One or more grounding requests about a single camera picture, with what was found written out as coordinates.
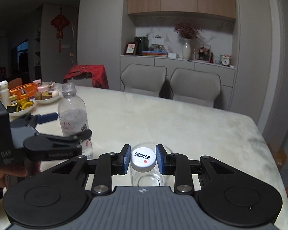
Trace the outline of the person's left hand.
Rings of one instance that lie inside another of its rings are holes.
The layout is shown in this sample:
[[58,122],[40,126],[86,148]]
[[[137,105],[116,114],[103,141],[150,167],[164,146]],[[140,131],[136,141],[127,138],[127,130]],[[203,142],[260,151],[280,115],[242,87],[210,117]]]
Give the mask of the person's left hand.
[[5,176],[26,177],[28,170],[22,166],[14,165],[12,167],[0,168],[0,190],[6,186]]

